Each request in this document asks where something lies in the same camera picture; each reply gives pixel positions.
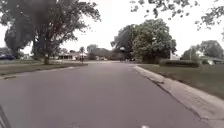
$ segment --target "lawn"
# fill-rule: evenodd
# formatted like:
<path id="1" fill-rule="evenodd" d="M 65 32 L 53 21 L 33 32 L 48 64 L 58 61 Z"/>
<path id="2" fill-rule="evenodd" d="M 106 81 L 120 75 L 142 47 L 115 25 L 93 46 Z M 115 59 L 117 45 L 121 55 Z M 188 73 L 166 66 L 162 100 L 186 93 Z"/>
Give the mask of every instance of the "lawn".
<path id="1" fill-rule="evenodd" d="M 160 67 L 140 65 L 140 67 L 186 83 L 224 99 L 224 65 L 201 66 L 199 68 Z"/>
<path id="2" fill-rule="evenodd" d="M 86 64 L 81 63 L 64 63 L 64 64 L 51 64 L 51 65 L 35 64 L 35 65 L 18 65 L 18 66 L 16 65 L 0 66 L 0 76 L 22 72 L 33 72 L 38 70 L 51 70 L 57 68 L 77 67 L 85 65 Z"/>
<path id="3" fill-rule="evenodd" d="M 36 64 L 41 63 L 36 60 L 0 60 L 0 65 L 16 65 L 16 64 Z"/>

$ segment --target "shrub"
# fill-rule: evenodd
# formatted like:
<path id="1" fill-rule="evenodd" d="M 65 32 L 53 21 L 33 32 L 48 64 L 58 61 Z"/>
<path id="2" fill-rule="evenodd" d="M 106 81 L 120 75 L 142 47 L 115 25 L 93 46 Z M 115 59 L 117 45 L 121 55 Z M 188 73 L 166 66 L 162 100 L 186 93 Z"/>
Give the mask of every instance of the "shrub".
<path id="1" fill-rule="evenodd" d="M 202 64 L 204 64 L 204 65 L 209 64 L 208 60 L 202 60 Z"/>
<path id="2" fill-rule="evenodd" d="M 170 67 L 199 67 L 200 64 L 190 60 L 161 60 L 160 66 L 170 66 Z"/>

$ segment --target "car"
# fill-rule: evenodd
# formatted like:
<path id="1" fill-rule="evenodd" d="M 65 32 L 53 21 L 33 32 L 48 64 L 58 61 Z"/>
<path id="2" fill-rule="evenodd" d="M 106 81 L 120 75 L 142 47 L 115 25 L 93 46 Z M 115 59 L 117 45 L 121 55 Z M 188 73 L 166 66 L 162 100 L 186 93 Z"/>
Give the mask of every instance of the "car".
<path id="1" fill-rule="evenodd" d="M 0 56 L 0 60 L 14 60 L 16 59 L 14 56 L 11 56 L 11 55 L 3 55 L 3 56 Z"/>

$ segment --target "road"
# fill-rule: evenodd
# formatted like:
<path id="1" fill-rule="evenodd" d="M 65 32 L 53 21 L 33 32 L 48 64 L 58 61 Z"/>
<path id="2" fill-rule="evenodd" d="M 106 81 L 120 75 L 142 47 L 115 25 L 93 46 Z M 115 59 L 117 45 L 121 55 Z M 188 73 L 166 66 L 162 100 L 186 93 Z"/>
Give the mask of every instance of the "road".
<path id="1" fill-rule="evenodd" d="M 12 128 L 208 128 L 131 64 L 25 73 L 0 81 Z"/>

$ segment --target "white sky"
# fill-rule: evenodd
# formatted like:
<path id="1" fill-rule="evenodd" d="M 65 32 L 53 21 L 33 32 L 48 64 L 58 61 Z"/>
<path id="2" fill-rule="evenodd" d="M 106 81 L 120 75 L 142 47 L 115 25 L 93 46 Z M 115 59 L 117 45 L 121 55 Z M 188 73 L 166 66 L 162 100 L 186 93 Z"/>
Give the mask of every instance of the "white sky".
<path id="1" fill-rule="evenodd" d="M 118 31 L 128 24 L 139 24 L 144 22 L 146 14 L 143 9 L 138 12 L 130 12 L 131 5 L 130 0 L 91 0 L 98 4 L 98 9 L 101 14 L 102 22 L 93 22 L 87 20 L 87 23 L 91 26 L 91 30 L 87 30 L 85 34 L 76 32 L 78 41 L 68 41 L 63 44 L 62 47 L 68 50 L 78 50 L 81 46 L 88 46 L 89 44 L 97 44 L 99 47 L 111 49 L 110 42 L 113 41 L 114 36 L 117 35 Z M 211 6 L 211 1 L 203 1 L 200 10 L 205 10 Z M 197 31 L 194 22 L 200 19 L 202 15 L 200 10 L 191 10 L 190 16 L 186 18 L 175 17 L 171 21 L 167 20 L 167 13 L 163 13 L 160 18 L 170 27 L 170 33 L 177 41 L 177 54 L 181 55 L 191 45 L 200 44 L 203 40 L 218 40 L 224 47 L 222 42 L 223 25 L 214 26 L 212 30 L 202 29 Z M 6 28 L 0 26 L 0 47 L 5 46 L 4 35 Z M 24 49 L 25 53 L 30 52 L 30 47 Z"/>

